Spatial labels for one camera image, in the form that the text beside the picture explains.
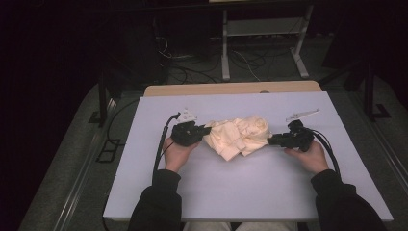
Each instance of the towel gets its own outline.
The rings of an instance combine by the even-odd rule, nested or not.
[[[226,161],[240,153],[249,155],[267,144],[267,138],[271,137],[267,121],[256,115],[210,121],[205,127],[211,127],[211,132],[204,137],[204,141]]]

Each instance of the black sleeve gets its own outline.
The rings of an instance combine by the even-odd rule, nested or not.
[[[152,186],[147,187],[130,219],[128,230],[180,230],[181,197],[177,194],[180,176],[158,170]]]
[[[353,185],[344,184],[339,175],[325,170],[312,178],[318,196],[316,207],[322,231],[387,230],[384,223],[360,197]]]

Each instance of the white table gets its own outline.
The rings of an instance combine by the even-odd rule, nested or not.
[[[383,220],[393,219],[330,98],[322,91],[143,97],[116,173],[105,218],[130,218],[141,192],[151,184],[155,155],[166,121],[186,107],[198,116],[198,125],[210,120],[257,115],[268,121],[272,133],[288,132],[285,119],[293,112],[319,108],[320,113],[305,117],[302,122],[329,139],[344,182],[355,185],[358,194]],[[316,193],[310,184],[312,175],[298,160],[284,154],[281,147],[265,146],[247,157],[240,155],[225,162],[203,141],[179,173],[183,221],[318,218]]]

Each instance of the black handheld controller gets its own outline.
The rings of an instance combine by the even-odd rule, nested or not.
[[[179,123],[174,125],[171,131],[171,138],[175,143],[182,146],[190,146],[201,141],[204,136],[209,135],[211,127],[195,126],[194,121]]]
[[[289,133],[273,134],[271,138],[268,138],[268,144],[288,148],[298,147],[303,152],[309,150],[314,138],[313,132],[303,127],[303,123],[298,119],[289,123],[288,127]]]

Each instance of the hand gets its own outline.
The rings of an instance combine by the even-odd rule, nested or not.
[[[179,145],[174,142],[172,138],[165,139],[163,144],[163,150],[165,150],[165,161],[167,170],[178,172],[190,156],[193,149],[198,146],[199,142],[196,142],[188,147]]]
[[[307,170],[312,171],[314,174],[329,169],[324,150],[321,144],[316,141],[312,141],[309,150],[306,152],[289,148],[285,148],[284,151],[286,154],[296,157]]]

